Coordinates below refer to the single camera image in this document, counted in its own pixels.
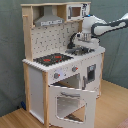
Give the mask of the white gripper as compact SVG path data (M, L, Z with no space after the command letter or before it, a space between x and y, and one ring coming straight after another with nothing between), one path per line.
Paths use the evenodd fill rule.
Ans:
M74 44L89 49L97 49L99 47L99 40L97 38L92 38L91 34L79 32L75 35Z

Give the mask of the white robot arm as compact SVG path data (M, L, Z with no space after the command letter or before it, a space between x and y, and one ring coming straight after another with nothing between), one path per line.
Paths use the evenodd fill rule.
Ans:
M97 49L99 36L126 27L128 27L128 13L113 22L105 22L94 15L86 15L82 22L82 31L75 35L74 44L89 49Z

